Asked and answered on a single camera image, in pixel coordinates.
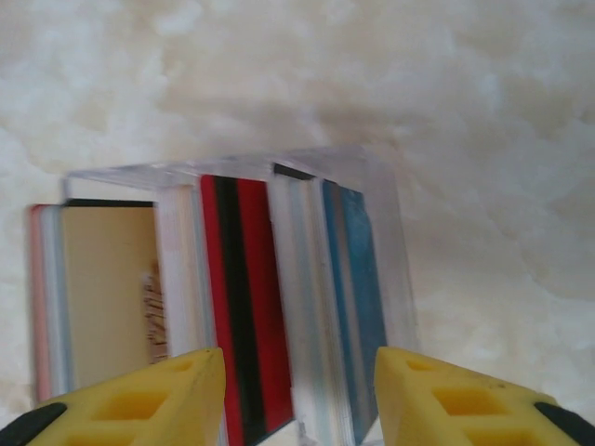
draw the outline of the black rubber tip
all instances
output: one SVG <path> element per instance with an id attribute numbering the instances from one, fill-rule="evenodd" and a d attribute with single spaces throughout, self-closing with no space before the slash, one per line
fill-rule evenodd
<path id="1" fill-rule="evenodd" d="M 547 402 L 536 402 L 535 408 L 580 446 L 595 446 L 595 426 L 579 414 Z"/>
<path id="2" fill-rule="evenodd" d="M 0 446 L 25 446 L 65 413 L 66 409 L 63 402 L 53 402 L 24 413 L 0 430 Z"/>

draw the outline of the marble surface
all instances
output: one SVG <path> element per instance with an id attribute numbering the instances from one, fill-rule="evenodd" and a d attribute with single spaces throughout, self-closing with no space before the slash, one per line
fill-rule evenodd
<path id="1" fill-rule="evenodd" d="M 595 422 L 594 72 L 590 0 L 4 0 L 0 425 L 62 172 L 358 142 L 393 147 L 425 351 Z"/>

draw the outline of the stack of cards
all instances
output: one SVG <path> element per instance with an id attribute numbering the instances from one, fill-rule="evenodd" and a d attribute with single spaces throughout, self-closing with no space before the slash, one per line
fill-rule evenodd
<path id="1" fill-rule="evenodd" d="M 345 148 L 70 174 L 152 199 L 31 208 L 37 398 L 219 346 L 220 446 L 294 417 L 296 444 L 375 440 L 377 348 L 417 347 L 389 171 Z"/>

